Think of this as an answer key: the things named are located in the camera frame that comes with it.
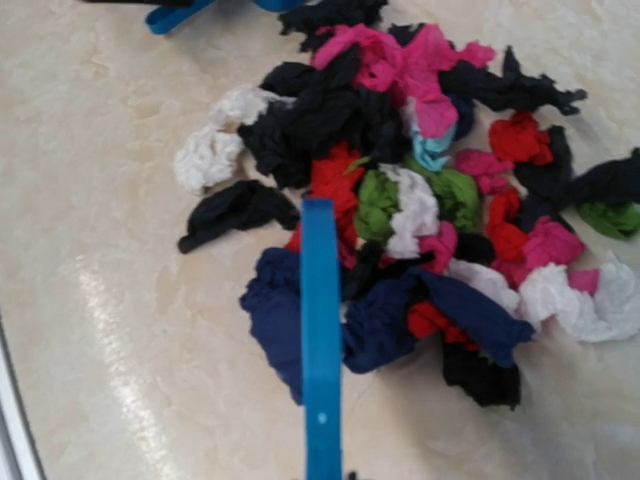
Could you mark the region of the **blue hand brush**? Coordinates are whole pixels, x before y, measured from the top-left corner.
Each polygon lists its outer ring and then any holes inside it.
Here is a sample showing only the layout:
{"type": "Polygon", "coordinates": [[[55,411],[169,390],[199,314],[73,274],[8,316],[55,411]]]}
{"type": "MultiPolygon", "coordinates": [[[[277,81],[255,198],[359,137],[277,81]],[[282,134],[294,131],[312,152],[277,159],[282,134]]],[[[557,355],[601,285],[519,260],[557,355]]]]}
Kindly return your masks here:
{"type": "Polygon", "coordinates": [[[342,327],[334,205],[303,202],[300,267],[307,479],[341,479],[342,327]]]}

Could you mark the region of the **blue dustpan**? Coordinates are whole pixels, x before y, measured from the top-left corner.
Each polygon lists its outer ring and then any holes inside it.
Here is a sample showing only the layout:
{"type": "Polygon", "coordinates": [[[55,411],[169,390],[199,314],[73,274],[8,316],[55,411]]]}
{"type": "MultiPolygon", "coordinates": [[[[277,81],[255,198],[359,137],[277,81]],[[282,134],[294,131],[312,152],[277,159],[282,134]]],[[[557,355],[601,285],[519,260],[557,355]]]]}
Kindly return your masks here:
{"type": "MultiPolygon", "coordinates": [[[[186,6],[178,2],[161,1],[159,6],[151,10],[145,17],[145,24],[154,35],[168,35],[202,10],[213,4],[213,1],[186,1],[186,6]]],[[[303,0],[256,0],[253,4],[272,13],[284,13],[305,4],[303,0]]]]}

